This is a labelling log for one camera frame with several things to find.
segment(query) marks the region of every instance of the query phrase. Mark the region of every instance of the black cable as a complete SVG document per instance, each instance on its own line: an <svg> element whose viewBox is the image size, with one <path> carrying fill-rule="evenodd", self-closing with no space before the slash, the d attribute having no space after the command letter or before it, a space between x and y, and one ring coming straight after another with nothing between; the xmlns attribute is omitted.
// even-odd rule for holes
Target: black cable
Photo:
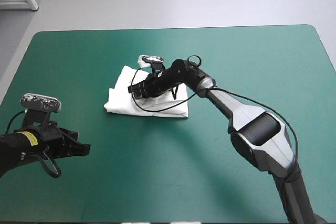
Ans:
<svg viewBox="0 0 336 224"><path fill-rule="evenodd" d="M291 132L292 132L292 134L293 134L293 136L294 136L294 140L295 140L295 159L294 159L294 165L293 165L293 167L291 168L290 172L287 174L287 176L286 176L285 178L279 178L279 177L277 177L276 175L274 175L274 176L276 176L279 180L282 180L282 181L284 181L284 182L292 182L292 181L295 180L295 179L294 179L294 180L292 180L292 181L289 181L288 178L292 175L292 173L294 172L294 170L296 169L296 167L297 167L297 165L298 165L298 147L299 147L299 144L298 144L298 138L297 138L297 136L296 136L296 133L295 133L294 129L293 129L292 126L290 125L290 123L289 123L289 122L285 119L285 117L282 116L278 111L276 111L275 109L273 109L272 107L270 107L270 106L268 106L268 105L265 105L265 104L263 104L263 103L261 103L261 102L258 102L258 101L256 101L256 100L253 100L252 98L245 97L245 96L243 96L243 95L236 94L236 93L233 93L233 92L230 92L230 91L228 91L228 90L221 89L221 88L218 88L218 87L211 87L211 88L207 88L207 89L201 89L201 90L198 90L197 92L193 93L190 97L188 97L187 99L183 100L182 102L179 102L178 104L175 104L175 105L173 105L173 106L170 106L170 107L167 107L167 108L164 108L164 109L160 109L160 110L146 110L146 109L142 108L140 105L138 105L138 103L137 103L136 100L135 100L135 97L134 97L134 94L133 94L133 89L132 89L132 85L133 85L134 78L135 78L135 76L137 75L137 73L138 73L138 71L139 71L140 69L141 69L141 68L138 68L138 69L136 70L136 72L135 72L135 74L134 74L134 76L133 76L133 79L132 79L132 81L131 81L131 94L132 94L132 99L133 99L135 105L136 105L139 109L141 109L141 110L143 110L143 111L146 111L146 112L161 112L161 111L165 111L165 110L174 108L174 107L176 107L176 106L178 106L178 105L180 105L180 104L182 104L182 103L184 103L184 102L190 100L192 97L194 97L195 95L199 94L200 92L202 92L202 91L204 91L204 90L207 90L207 91L209 91L209 90L218 90L218 91L222 91L222 92L225 92L225 93L234 95L234 96L236 96L236 97L240 97L240 98L246 99L246 100L248 100L248 101L254 102L254 103L256 103L256 104L259 104L259 105L261 105L261 106L263 106L263 107L265 107L265 108L268 108L269 110L273 111L275 114L277 114L277 115L278 115L278 116L279 116L279 117L280 117L280 118L281 118L281 119L288 125L288 127L290 128L290 130L291 130Z"/></svg>
<svg viewBox="0 0 336 224"><path fill-rule="evenodd" d="M46 159L49 160L49 162L51 163L51 165L53 166L54 171L52 171L48 166L47 164L44 162L43 158L41 158L38 154L36 153L27 153L27 156L28 157L34 157L36 158L40 163L41 163L41 166L43 168L43 170L48 174L50 175L51 177L53 178L59 178L61 175L62 175L62 172L61 172L61 169L59 168L59 166L57 165L56 161L52 158L52 157L49 157L47 155L47 151L49 150L49 146L47 145L46 149L43 151L43 154L45 156Z"/></svg>
<svg viewBox="0 0 336 224"><path fill-rule="evenodd" d="M22 111L16 113L16 114L12 117L12 119L9 121L9 124L8 124L8 126L7 126L7 129L6 129L6 133L5 133L5 134L7 134L7 133L9 132L9 128L10 128L12 122L14 121L14 119L15 119L18 115L20 115L20 114L22 114L22 113L25 113L25 110L22 110Z"/></svg>

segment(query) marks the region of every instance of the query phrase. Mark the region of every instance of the gray floor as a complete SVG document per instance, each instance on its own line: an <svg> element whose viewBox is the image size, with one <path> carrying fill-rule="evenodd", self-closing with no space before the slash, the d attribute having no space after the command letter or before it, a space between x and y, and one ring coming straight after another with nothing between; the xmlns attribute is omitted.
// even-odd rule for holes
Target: gray floor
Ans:
<svg viewBox="0 0 336 224"><path fill-rule="evenodd" d="M336 66L336 0L36 1L37 12L0 12L0 102L32 36L45 30L310 24Z"/></svg>

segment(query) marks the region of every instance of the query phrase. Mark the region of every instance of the folded towel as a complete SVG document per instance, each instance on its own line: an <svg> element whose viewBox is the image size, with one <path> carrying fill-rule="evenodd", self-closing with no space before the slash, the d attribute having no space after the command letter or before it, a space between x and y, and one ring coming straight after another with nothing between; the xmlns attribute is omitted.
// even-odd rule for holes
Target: folded towel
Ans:
<svg viewBox="0 0 336 224"><path fill-rule="evenodd" d="M140 115L140 116L159 116L164 118L187 118L188 105L184 102L174 108L161 111L161 112L147 112L143 111L135 105L132 95L128 93L128 86L134 77L136 70L128 66L124 66L119 78L114 86L114 89L109 89L109 100L104 105L107 112L126 114L126 115ZM139 70L136 73L133 84L136 84L146 79L148 72ZM178 87L176 100L173 98L171 91L167 91L156 98L140 98L136 102L146 110L160 110L173 106L183 100L187 99L187 90L185 84L180 84Z"/></svg>

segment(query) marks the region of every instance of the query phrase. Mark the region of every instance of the black wire loop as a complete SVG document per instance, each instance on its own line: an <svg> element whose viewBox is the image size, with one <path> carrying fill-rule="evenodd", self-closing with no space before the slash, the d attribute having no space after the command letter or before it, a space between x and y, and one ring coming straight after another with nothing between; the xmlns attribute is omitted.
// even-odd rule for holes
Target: black wire loop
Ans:
<svg viewBox="0 0 336 224"><path fill-rule="evenodd" d="M196 57L196 58L198 58L198 59L199 59L198 64L194 64L194 62L190 61L189 59L190 59L191 57ZM189 56L189 57L187 58L187 62L188 62L190 65L192 65L192 66L199 67L199 66L202 64L202 59L201 59L200 56L198 56L198 55L191 55L191 56Z"/></svg>

